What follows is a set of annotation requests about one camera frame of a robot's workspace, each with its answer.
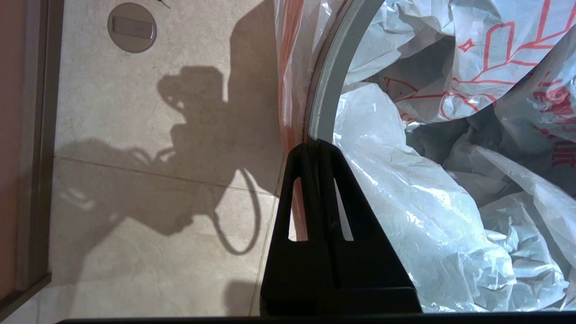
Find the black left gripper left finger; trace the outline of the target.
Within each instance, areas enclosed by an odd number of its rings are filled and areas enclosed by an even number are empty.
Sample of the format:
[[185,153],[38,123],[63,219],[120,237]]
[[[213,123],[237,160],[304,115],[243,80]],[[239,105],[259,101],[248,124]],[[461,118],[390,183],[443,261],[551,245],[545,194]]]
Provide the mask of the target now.
[[[306,233],[305,241],[291,241],[294,182],[300,179]],[[265,274],[261,286],[261,314],[313,315],[333,287],[324,216],[308,145],[302,143],[288,154]]]

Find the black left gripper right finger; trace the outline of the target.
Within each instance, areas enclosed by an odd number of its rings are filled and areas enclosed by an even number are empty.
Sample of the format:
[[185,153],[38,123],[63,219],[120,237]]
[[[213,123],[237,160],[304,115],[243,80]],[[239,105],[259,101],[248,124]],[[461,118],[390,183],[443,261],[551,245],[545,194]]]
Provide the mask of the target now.
[[317,164],[339,308],[354,315],[422,313],[416,289],[342,152],[320,141]]

